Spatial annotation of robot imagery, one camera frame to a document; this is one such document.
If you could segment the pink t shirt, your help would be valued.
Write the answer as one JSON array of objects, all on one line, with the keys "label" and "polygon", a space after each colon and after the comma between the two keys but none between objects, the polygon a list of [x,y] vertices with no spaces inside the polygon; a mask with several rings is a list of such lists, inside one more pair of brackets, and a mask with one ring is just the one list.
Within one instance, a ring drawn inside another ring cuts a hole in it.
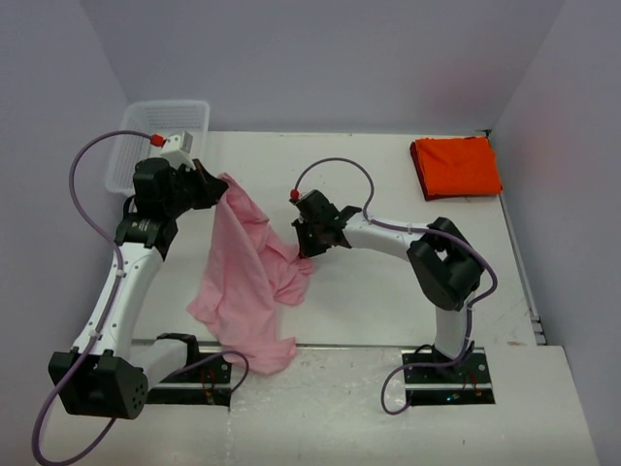
[{"label": "pink t shirt", "polygon": [[278,305],[304,302],[314,272],[299,247],[285,243],[269,217],[228,174],[215,206],[211,246],[188,313],[226,350],[236,350],[249,369],[268,376],[296,356],[296,339],[279,336]]}]

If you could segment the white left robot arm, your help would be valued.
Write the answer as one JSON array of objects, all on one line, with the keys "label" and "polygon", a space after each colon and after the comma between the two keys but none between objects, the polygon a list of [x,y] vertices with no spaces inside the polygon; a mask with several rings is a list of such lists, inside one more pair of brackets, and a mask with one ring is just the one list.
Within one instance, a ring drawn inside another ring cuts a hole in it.
[{"label": "white left robot arm", "polygon": [[178,219],[216,205],[228,188],[197,160],[174,167],[162,157],[139,162],[135,194],[113,239],[113,262],[90,320],[68,351],[55,352],[49,375],[65,411],[74,416],[134,419],[149,391],[175,376],[195,379],[202,368],[197,339],[168,332],[140,355],[134,329],[153,279],[178,234]]}]

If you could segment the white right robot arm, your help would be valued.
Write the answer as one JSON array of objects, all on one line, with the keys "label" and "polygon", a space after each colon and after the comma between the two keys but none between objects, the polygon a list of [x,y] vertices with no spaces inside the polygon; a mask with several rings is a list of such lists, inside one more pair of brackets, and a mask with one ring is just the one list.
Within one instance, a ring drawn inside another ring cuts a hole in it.
[{"label": "white right robot arm", "polygon": [[425,227],[380,226],[366,219],[358,207],[338,209],[316,189],[306,194],[292,190],[290,203],[299,211],[292,225],[301,257],[345,248],[372,250],[408,262],[421,291],[436,309],[435,374],[453,382],[467,371],[465,354],[472,331],[468,305],[475,298],[484,268],[450,220],[439,217]]}]

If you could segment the orange folded t shirt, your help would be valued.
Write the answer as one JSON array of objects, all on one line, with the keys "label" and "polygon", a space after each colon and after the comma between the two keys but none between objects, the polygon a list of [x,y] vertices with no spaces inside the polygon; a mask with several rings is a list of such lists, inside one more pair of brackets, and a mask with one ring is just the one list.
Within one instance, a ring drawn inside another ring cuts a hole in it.
[{"label": "orange folded t shirt", "polygon": [[414,142],[432,200],[502,192],[496,156],[486,138],[423,138]]}]

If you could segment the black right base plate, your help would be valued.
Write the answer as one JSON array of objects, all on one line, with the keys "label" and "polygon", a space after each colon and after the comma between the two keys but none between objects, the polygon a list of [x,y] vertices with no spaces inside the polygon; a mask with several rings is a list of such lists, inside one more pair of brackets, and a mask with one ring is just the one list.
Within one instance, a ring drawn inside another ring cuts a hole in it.
[{"label": "black right base plate", "polygon": [[496,402],[486,354],[480,348],[451,368],[407,368],[404,380],[411,407],[494,405]]}]

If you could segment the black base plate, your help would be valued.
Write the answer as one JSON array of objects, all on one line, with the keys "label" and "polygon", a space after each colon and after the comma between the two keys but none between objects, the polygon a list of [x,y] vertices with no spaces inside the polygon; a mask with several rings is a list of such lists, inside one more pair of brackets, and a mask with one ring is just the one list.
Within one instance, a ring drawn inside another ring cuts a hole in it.
[{"label": "black base plate", "polygon": [[411,407],[494,405],[496,402],[486,354],[480,348],[451,368],[407,368],[404,380]]},{"label": "black base plate", "polygon": [[147,395],[149,405],[230,407],[232,366],[222,355],[186,373],[171,376]]}]

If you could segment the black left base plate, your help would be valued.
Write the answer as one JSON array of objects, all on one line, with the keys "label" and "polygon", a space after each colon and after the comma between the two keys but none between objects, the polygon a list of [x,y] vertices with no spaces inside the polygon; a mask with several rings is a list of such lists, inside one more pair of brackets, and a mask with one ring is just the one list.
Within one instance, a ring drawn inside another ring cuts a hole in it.
[{"label": "black left base plate", "polygon": [[171,376],[147,395],[149,405],[230,407],[232,366],[222,355],[186,373]]}]

